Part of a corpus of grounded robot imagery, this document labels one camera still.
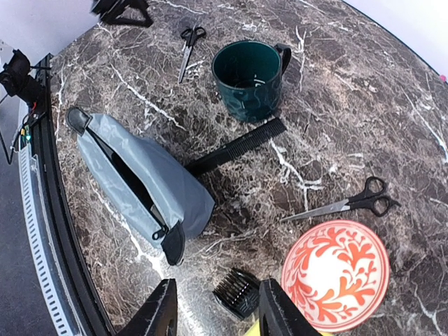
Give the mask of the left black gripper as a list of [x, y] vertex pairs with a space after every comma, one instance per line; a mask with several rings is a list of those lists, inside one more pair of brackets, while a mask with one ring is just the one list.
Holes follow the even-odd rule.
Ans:
[[[125, 17], [127, 9], [139, 11], [142, 20]], [[127, 25], [148, 28], [153, 24], [153, 19], [148, 14], [148, 3], [144, 0], [96, 0], [92, 2], [91, 13], [99, 17], [99, 20], [108, 25]]]

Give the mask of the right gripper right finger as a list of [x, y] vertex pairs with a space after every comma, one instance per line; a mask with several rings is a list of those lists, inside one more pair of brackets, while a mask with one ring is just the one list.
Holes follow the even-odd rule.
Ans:
[[258, 306], [261, 336], [320, 336], [302, 315], [279, 283], [272, 278], [261, 281]]

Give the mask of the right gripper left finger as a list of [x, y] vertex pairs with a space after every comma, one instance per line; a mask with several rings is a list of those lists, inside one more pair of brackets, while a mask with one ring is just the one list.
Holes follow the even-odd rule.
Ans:
[[130, 322], [117, 335], [177, 335], [178, 300], [175, 279], [163, 279]]

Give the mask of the small black scissors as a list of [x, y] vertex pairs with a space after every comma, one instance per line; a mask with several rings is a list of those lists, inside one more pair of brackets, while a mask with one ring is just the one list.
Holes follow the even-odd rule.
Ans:
[[198, 39], [207, 35], [206, 30], [203, 27], [187, 28], [181, 32], [181, 38], [185, 41], [185, 48], [183, 51], [183, 59], [181, 68], [178, 75], [178, 84], [182, 83], [183, 77], [186, 72], [191, 52]]

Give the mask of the grey zipper pouch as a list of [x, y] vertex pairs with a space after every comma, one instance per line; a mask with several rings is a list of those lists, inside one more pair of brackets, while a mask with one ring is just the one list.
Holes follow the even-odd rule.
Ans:
[[209, 191], [156, 141], [133, 135], [115, 118], [71, 107], [66, 122], [81, 156], [114, 207], [170, 265], [183, 259], [215, 207]]

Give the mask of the long black-handled scissors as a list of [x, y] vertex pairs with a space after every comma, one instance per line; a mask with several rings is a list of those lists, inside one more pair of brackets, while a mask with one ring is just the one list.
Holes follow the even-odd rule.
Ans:
[[382, 178], [369, 176], [365, 180], [364, 189], [357, 195], [334, 202], [332, 204], [321, 206], [316, 209], [282, 218], [280, 222], [302, 220], [304, 218], [342, 213], [357, 209], [367, 209], [370, 210], [376, 217], [383, 217], [392, 207], [401, 206], [401, 203], [390, 198], [386, 194], [386, 189], [387, 183]]

